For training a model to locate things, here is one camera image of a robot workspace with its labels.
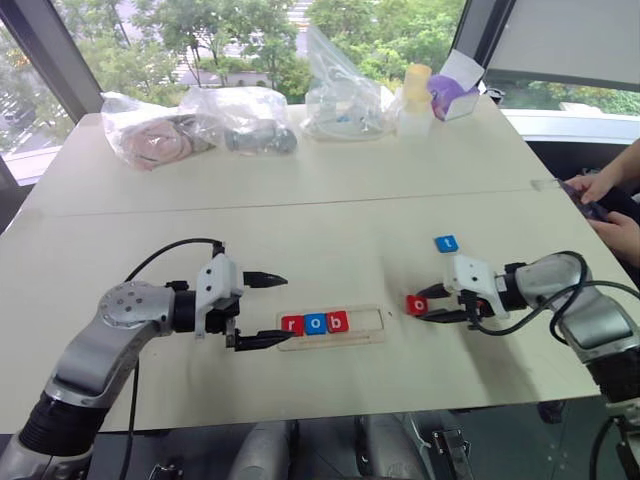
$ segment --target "table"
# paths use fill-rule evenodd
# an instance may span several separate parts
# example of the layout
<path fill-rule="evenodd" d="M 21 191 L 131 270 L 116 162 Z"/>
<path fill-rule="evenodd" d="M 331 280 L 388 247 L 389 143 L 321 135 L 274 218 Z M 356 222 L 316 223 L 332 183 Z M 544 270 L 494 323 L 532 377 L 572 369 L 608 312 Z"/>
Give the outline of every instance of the table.
<path fill-rule="evenodd" d="M 0 237 L 0 390 L 11 392 L 3 399 L 0 431 L 21 427 L 99 297 L 148 253 L 188 236 L 225 240 L 242 266 L 289 279 L 286 287 L 247 291 L 239 317 L 245 333 L 272 328 L 281 311 L 374 303 L 388 315 L 386 340 L 236 353 L 223 348 L 219 335 L 198 343 L 191 334 L 155 339 L 141 355 L 139 429 L 596 394 L 586 368 L 549 336 L 549 315 L 493 338 L 402 313 L 405 294 L 441 279 L 446 257 L 432 239 L 448 233 L 464 253 L 496 269 L 573 249 L 585 255 L 595 278 L 631 284 L 559 189 L 100 215 L 27 208 Z M 141 278 L 193 282 L 208 253 L 185 247 Z M 640 318 L 640 303 L 610 294 Z M 125 429 L 129 398 L 127 386 L 103 430 Z"/>
<path fill-rule="evenodd" d="M 472 116 L 435 121 L 407 142 L 319 143 L 296 125 L 299 149 L 285 157 L 212 150 L 155 171 L 134 171 L 110 149 L 100 115 L 85 116 L 25 208 L 47 215 L 219 209 L 531 189 L 549 172 L 488 97 Z"/>

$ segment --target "plastic container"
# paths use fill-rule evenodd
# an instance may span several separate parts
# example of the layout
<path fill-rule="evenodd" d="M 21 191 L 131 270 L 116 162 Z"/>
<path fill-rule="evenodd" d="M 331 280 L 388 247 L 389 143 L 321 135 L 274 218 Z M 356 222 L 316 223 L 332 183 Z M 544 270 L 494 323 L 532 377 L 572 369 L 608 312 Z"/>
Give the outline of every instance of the plastic container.
<path fill-rule="evenodd" d="M 402 109 L 398 114 L 397 134 L 400 137 L 426 137 L 433 122 L 431 94 L 427 82 L 431 68 L 411 64 L 407 68 L 402 86 Z"/>

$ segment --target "black cable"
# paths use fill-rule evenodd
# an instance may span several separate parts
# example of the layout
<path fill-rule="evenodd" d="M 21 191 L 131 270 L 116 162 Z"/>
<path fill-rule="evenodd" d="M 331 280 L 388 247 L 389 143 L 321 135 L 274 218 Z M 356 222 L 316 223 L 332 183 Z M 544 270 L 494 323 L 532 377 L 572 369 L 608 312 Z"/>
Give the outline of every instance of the black cable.
<path fill-rule="evenodd" d="M 613 417 L 607 418 L 600 427 L 600 430 L 598 430 L 596 438 L 593 440 L 591 455 L 589 457 L 589 480 L 596 480 L 598 477 L 598 457 L 600 456 L 600 448 L 602 447 L 604 437 L 607 435 L 611 425 L 613 425 Z"/>
<path fill-rule="evenodd" d="M 133 432 L 136 423 L 136 405 L 138 404 L 138 379 L 140 377 L 140 361 L 136 362 L 133 369 L 133 389 L 131 391 L 131 407 L 129 408 L 129 428 L 127 430 L 127 446 L 124 451 L 124 459 L 120 468 L 120 480 L 127 478 L 129 464 L 131 463 L 131 452 L 133 451 Z"/>
<path fill-rule="evenodd" d="M 553 314 L 553 317 L 549 322 L 549 333 L 551 333 L 551 336 L 555 338 L 557 341 L 559 341 L 560 343 L 567 345 L 567 341 L 564 338 L 562 338 L 556 331 L 556 326 L 560 321 L 560 319 L 562 319 L 562 317 L 564 316 L 565 312 L 569 309 L 569 307 L 573 304 L 573 302 L 575 302 L 576 298 L 578 298 L 578 295 L 582 293 L 582 290 L 584 289 L 584 282 L 587 281 L 587 276 L 589 275 L 589 267 L 587 267 L 587 262 L 584 260 L 584 257 L 579 253 L 571 252 L 571 251 L 563 251 L 563 252 L 559 252 L 558 254 L 569 255 L 577 259 L 578 262 L 580 262 L 580 277 L 578 279 L 578 283 L 576 284 L 575 290 L 573 291 L 571 296 L 567 299 L 567 301 L 564 302 L 562 306 Z"/>
<path fill-rule="evenodd" d="M 213 246 L 212 257 L 215 257 L 217 253 L 224 252 L 224 244 L 218 240 L 212 238 L 186 238 L 177 242 L 170 243 L 162 247 L 160 250 L 155 251 L 149 257 L 147 257 L 140 265 L 138 265 L 125 279 L 125 282 L 133 280 L 147 265 L 153 262 L 163 253 L 179 247 L 181 245 L 187 245 L 190 243 L 204 243 Z M 129 427 L 127 429 L 127 445 L 125 447 L 124 458 L 122 460 L 122 467 L 120 468 L 119 480 L 125 480 L 127 473 L 129 472 L 129 464 L 131 463 L 131 453 L 133 451 L 133 437 L 136 423 L 136 405 L 138 403 L 138 380 L 140 378 L 140 361 L 136 362 L 136 366 L 133 369 L 133 388 L 131 389 L 131 407 L 129 408 Z"/>
<path fill-rule="evenodd" d="M 473 324 L 473 329 L 474 330 L 478 330 L 479 332 L 482 332 L 482 333 L 484 333 L 486 335 L 491 335 L 491 336 L 494 336 L 494 337 L 502 337 L 504 335 L 509 335 L 509 334 L 511 334 L 513 332 L 516 332 L 516 331 L 520 330 L 527 323 L 529 323 L 531 320 L 533 320 L 538 315 L 540 315 L 544 310 L 546 310 L 553 302 L 555 302 L 556 300 L 558 300 L 562 296 L 566 295 L 567 293 L 569 293 L 571 291 L 575 291 L 577 288 L 598 287 L 598 286 L 617 288 L 619 290 L 623 290 L 623 291 L 629 293 L 630 295 L 633 295 L 638 300 L 640 300 L 640 293 L 639 292 L 637 292 L 636 290 L 634 290 L 631 287 L 623 285 L 622 283 L 610 282 L 608 280 L 588 280 L 588 281 L 586 281 L 586 282 L 584 282 L 582 284 L 580 284 L 578 282 L 575 285 L 571 285 L 569 287 L 563 288 L 559 292 L 554 293 L 551 297 L 549 297 L 543 303 L 541 303 L 536 308 L 534 308 L 533 311 L 531 311 L 528 315 L 526 315 L 522 320 L 520 320 L 518 323 L 516 323 L 515 325 L 512 325 L 509 328 L 505 328 L 503 330 L 491 330 L 491 329 L 483 327 L 477 319 L 473 319 L 473 318 L 471 319 L 471 323 Z"/>
<path fill-rule="evenodd" d="M 215 256 L 215 254 L 218 251 L 224 252 L 224 246 L 222 244 L 222 242 L 218 241 L 218 240 L 214 240 L 212 238 L 186 238 L 184 240 L 179 240 L 177 242 L 173 242 L 170 243 L 169 245 L 162 247 L 160 250 L 152 253 L 151 255 L 149 255 L 149 257 L 144 260 L 140 265 L 138 265 L 135 270 L 133 270 L 133 272 L 131 272 L 129 274 L 129 276 L 126 278 L 125 282 L 130 282 L 131 280 L 133 280 L 139 273 L 140 271 L 146 267 L 147 265 L 149 265 L 151 262 L 153 262 L 156 258 L 158 258 L 160 255 L 162 255 L 163 253 L 179 247 L 181 245 L 187 245 L 189 243 L 206 243 L 209 245 L 213 245 L 213 254 Z"/>

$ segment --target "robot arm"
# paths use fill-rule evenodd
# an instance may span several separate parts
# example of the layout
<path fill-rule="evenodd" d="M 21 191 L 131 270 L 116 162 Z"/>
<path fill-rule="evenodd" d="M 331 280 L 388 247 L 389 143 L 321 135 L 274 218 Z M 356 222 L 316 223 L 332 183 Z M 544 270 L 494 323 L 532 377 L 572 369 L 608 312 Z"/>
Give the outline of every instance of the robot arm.
<path fill-rule="evenodd" d="M 555 292 L 575 285 L 580 261 L 563 253 L 521 266 L 504 278 L 533 308 Z M 567 294 L 550 309 L 563 308 Z M 618 456 L 630 479 L 640 478 L 640 331 L 627 312 L 593 286 L 585 287 L 558 322 L 567 344 L 587 367 L 607 399 L 607 411 L 622 435 Z"/>
<path fill-rule="evenodd" d="M 568 288 L 582 283 L 581 280 L 587 282 L 584 288 Z M 590 280 L 584 260 L 574 252 L 549 255 L 528 265 L 506 265 L 501 275 L 496 275 L 481 260 L 456 255 L 443 283 L 418 295 L 430 298 L 455 295 L 464 309 L 435 311 L 418 318 L 442 323 L 468 320 L 472 330 L 504 335 L 519 327 L 491 331 L 482 327 L 482 317 L 508 318 L 508 312 L 513 310 L 549 308 L 558 316 L 557 326 L 566 343 L 607 399 L 609 415 L 624 438 L 618 454 L 627 476 L 639 478 L 640 332 L 627 312 L 590 285 Z M 567 293 L 559 295 L 565 289 Z"/>
<path fill-rule="evenodd" d="M 200 271 L 196 291 L 186 282 L 157 287 L 139 281 L 109 290 L 93 320 L 62 354 L 26 425 L 12 437 L 0 458 L 0 480 L 85 478 L 104 417 L 154 337 L 222 333 L 235 350 L 267 348 L 289 338 L 291 332 L 280 330 L 240 335 L 235 327 L 240 275 L 217 253 Z M 254 287 L 286 283 L 262 272 L 245 272 L 243 278 Z"/>

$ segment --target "clear plastic bag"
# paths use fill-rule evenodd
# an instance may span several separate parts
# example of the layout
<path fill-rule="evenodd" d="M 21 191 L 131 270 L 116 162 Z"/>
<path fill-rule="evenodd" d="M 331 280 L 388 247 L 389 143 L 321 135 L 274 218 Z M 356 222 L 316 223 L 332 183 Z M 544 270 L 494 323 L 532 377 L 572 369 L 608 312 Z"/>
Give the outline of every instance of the clear plastic bag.
<path fill-rule="evenodd" d="M 103 97 L 101 113 L 107 140 L 116 155 L 135 168 L 152 170 L 220 143 L 215 117 L 181 114 L 177 108 L 115 92 Z"/>
<path fill-rule="evenodd" d="M 320 30 L 307 30 L 314 76 L 302 130 L 317 140 L 374 140 L 395 127 L 393 94 L 364 77 Z"/>
<path fill-rule="evenodd" d="M 226 147 L 244 155 L 288 154 L 298 141 L 289 128 L 284 95 L 263 87 L 192 87 L 178 107 L 217 118 Z"/>

